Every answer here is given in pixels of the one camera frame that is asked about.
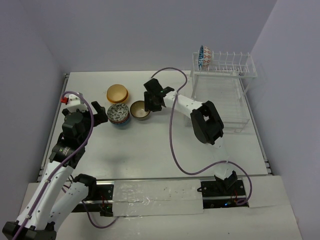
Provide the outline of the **brown lattice rim bowl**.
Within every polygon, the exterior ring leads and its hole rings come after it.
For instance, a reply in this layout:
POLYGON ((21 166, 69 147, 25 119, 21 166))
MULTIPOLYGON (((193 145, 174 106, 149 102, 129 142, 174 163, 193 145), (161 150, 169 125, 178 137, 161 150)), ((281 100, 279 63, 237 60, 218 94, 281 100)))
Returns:
POLYGON ((145 102, 143 100, 133 102, 129 110, 136 120, 144 121, 150 117, 150 111, 145 111, 145 102))

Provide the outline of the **black floral patterned bowl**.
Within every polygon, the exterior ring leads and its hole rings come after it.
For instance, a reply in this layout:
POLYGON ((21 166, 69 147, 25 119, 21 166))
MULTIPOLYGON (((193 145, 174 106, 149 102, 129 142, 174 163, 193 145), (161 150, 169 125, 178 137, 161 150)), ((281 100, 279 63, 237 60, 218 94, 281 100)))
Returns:
POLYGON ((125 119, 127 115, 130 115, 130 112, 126 104, 115 103, 108 108, 106 115, 108 119, 120 121, 122 119, 125 119))

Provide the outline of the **blue triangle patterned bowl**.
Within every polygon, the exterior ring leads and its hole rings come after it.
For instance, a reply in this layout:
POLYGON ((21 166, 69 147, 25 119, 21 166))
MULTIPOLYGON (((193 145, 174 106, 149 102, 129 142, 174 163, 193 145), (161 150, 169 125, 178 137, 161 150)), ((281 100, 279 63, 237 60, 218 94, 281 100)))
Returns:
POLYGON ((201 45, 198 52, 197 66, 199 71, 208 70, 213 60, 213 52, 207 46, 201 45))

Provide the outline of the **red patterned bowl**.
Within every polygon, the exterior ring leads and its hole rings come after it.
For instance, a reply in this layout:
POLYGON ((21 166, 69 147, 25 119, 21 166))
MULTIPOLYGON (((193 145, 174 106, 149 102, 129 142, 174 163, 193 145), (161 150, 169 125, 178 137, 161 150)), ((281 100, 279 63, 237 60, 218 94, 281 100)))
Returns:
POLYGON ((121 119, 120 121, 115 121, 115 120, 112 120, 111 118, 109 118, 108 120, 109 120, 112 124, 121 125, 121 124, 126 123, 129 119, 130 119, 130 115, 127 115, 126 118, 121 119))

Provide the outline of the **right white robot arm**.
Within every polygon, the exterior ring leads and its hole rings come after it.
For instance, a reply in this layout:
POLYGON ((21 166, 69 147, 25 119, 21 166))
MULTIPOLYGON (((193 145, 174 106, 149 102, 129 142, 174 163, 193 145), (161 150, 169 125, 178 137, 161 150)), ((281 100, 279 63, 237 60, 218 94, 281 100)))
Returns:
POLYGON ((179 94, 171 87, 163 88, 155 78, 150 79, 144 84, 144 109, 146 111, 158 112, 163 107, 171 108, 169 120, 169 145, 173 160, 178 169, 186 175, 195 176, 203 173, 205 170, 216 166, 214 178, 217 183, 218 192, 223 195, 229 195, 235 189, 237 174, 230 169, 230 162, 219 160, 197 172, 187 172, 178 163, 176 158, 173 140, 172 140, 172 123, 174 111, 178 111, 190 118, 195 137, 203 144, 210 144, 220 157, 225 157, 226 149, 223 141, 224 124, 222 119, 211 101, 199 102, 179 94))

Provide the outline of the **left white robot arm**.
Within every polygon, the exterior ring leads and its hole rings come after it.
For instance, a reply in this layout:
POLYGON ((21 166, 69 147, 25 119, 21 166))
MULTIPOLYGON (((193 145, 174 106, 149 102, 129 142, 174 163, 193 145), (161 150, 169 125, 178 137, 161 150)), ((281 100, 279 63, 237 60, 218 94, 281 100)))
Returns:
POLYGON ((33 197, 16 221, 5 223, 2 232, 9 240, 54 240, 57 232, 78 203, 98 193, 96 178, 79 174, 67 193, 57 199, 73 173, 93 128, 108 121, 106 109, 97 101, 91 107, 70 104, 62 111, 64 122, 49 163, 33 197))

